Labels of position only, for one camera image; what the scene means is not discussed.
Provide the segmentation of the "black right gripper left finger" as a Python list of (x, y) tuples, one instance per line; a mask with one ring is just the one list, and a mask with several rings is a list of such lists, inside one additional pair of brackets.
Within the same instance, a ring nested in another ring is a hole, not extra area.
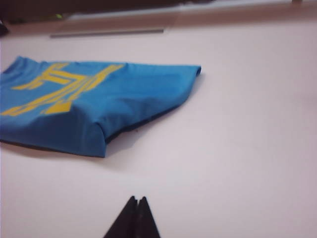
[(134, 223), (137, 210), (137, 199), (131, 196), (123, 207), (107, 233), (105, 238), (133, 238)]

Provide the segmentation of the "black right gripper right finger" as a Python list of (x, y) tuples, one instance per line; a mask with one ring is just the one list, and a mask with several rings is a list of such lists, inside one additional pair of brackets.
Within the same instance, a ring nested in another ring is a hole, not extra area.
[(144, 196), (138, 204), (136, 214), (137, 238), (160, 238), (147, 198)]

